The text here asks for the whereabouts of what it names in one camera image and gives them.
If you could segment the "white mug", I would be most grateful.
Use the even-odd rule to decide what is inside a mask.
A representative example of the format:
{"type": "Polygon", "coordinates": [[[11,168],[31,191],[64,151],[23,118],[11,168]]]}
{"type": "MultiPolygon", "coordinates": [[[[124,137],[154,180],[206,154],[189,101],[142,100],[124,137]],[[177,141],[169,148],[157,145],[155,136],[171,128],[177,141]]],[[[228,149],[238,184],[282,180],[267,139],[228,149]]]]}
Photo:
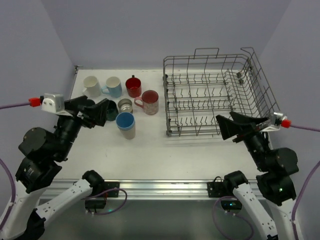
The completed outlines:
{"type": "Polygon", "coordinates": [[[83,80],[82,94],[88,98],[97,98],[101,95],[99,80],[95,76],[88,76],[83,80]]]}

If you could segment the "light blue mug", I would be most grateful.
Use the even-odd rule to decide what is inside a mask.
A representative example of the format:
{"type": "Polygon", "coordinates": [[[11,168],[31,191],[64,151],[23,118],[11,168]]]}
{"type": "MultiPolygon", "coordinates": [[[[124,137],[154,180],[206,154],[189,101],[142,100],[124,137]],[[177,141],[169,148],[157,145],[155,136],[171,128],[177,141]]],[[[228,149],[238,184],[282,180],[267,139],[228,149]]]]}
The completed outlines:
{"type": "Polygon", "coordinates": [[[101,92],[112,98],[120,98],[123,95],[121,80],[116,76],[109,77],[105,86],[101,88],[101,92]]]}

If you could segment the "cream small cup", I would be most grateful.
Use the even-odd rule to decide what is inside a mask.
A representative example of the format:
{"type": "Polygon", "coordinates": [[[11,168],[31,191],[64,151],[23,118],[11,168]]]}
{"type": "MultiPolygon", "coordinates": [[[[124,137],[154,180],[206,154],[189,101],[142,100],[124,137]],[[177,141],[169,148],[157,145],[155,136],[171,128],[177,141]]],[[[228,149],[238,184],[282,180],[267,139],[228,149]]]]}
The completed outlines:
{"type": "Polygon", "coordinates": [[[120,113],[128,112],[133,113],[133,103],[128,98],[123,98],[118,102],[118,109],[120,113]]]}

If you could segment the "beige tall cup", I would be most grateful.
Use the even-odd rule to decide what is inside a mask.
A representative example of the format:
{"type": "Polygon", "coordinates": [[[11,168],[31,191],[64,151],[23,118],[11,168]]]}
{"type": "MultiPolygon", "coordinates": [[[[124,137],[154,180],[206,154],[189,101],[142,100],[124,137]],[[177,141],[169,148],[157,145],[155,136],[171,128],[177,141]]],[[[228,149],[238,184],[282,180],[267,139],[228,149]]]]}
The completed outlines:
{"type": "Polygon", "coordinates": [[[136,136],[136,126],[134,125],[131,128],[121,129],[120,132],[125,139],[132,140],[136,136]]]}

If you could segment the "blue tall tumbler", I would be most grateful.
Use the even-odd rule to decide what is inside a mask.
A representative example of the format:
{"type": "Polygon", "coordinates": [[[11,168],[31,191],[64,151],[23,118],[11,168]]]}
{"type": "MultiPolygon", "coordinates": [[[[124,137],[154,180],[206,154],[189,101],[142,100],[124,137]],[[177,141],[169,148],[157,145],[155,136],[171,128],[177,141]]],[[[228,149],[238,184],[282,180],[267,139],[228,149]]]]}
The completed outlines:
{"type": "Polygon", "coordinates": [[[131,112],[121,112],[115,119],[117,127],[122,131],[131,130],[135,126],[135,118],[131,112]]]}

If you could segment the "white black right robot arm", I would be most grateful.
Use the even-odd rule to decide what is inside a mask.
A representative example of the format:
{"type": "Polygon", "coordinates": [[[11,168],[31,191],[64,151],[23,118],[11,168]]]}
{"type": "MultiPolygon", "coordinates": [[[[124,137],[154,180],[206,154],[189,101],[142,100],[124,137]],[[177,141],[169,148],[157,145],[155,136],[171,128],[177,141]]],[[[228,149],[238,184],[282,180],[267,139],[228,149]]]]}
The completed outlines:
{"type": "Polygon", "coordinates": [[[273,112],[268,117],[250,117],[230,112],[231,119],[217,115],[223,140],[232,138],[234,143],[244,142],[260,175],[257,186],[272,212],[264,209],[254,195],[251,185],[241,171],[224,176],[223,186],[245,208],[263,240],[302,240],[299,222],[295,219],[298,203],[291,175],[299,171],[298,157],[294,150],[282,147],[272,149],[268,132],[289,127],[287,116],[273,112]]]}

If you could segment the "dark teal mug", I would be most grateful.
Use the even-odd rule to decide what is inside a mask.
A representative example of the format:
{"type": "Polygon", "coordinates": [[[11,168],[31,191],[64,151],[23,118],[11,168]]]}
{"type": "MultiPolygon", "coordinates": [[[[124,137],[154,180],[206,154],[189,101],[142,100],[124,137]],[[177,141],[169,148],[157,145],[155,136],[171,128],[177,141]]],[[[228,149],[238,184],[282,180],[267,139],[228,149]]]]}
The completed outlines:
{"type": "Polygon", "coordinates": [[[118,114],[119,112],[118,112],[117,104],[113,100],[110,100],[108,102],[108,106],[106,110],[106,120],[109,122],[113,122],[116,120],[118,114]]]}

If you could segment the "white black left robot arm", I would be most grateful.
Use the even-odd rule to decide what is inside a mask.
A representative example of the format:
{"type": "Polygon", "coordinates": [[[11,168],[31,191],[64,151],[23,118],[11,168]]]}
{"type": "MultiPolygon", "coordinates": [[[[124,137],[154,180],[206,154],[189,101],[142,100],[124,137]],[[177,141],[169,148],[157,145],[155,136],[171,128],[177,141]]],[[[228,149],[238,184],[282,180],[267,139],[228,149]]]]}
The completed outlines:
{"type": "Polygon", "coordinates": [[[61,94],[46,93],[30,98],[28,105],[57,115],[58,121],[53,132],[33,127],[24,134],[18,147],[24,159],[16,174],[9,175],[11,197],[0,218],[3,240],[37,240],[62,211],[104,191],[104,179],[89,170],[71,188],[46,204],[37,205],[61,170],[60,163],[68,159],[80,129],[105,125],[110,101],[94,102],[85,95],[64,100],[61,94]]]}

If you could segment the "red mug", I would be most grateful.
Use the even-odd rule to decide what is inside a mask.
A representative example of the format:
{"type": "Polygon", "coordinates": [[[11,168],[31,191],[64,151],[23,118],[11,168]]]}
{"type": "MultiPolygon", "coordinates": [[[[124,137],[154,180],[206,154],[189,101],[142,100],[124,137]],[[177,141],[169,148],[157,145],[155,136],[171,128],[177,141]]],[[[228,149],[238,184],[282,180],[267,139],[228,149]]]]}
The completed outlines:
{"type": "Polygon", "coordinates": [[[128,95],[131,98],[139,97],[142,94],[142,83],[141,80],[135,75],[132,75],[131,78],[128,78],[125,82],[125,87],[128,95]]]}

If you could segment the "grey mug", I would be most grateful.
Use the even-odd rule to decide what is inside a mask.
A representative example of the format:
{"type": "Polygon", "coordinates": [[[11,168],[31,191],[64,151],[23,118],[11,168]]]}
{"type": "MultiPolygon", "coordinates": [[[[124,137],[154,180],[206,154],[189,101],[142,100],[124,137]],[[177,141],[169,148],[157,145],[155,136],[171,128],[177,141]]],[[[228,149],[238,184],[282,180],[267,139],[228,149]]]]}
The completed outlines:
{"type": "Polygon", "coordinates": [[[95,104],[96,104],[95,101],[94,101],[94,100],[91,100],[91,99],[87,99],[87,100],[86,100],[86,103],[85,103],[85,105],[86,105],[87,107],[93,106],[93,105],[95,105],[95,104]]]}

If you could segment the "pink patterned mug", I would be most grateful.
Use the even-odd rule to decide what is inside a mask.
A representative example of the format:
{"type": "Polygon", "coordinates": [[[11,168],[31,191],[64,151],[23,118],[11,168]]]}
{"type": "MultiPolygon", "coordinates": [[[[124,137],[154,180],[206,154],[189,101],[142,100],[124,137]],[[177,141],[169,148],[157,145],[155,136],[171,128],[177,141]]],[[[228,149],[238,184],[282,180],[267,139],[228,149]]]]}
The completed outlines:
{"type": "Polygon", "coordinates": [[[159,95],[154,90],[146,90],[141,96],[134,98],[134,104],[147,115],[155,115],[159,111],[159,95]]]}

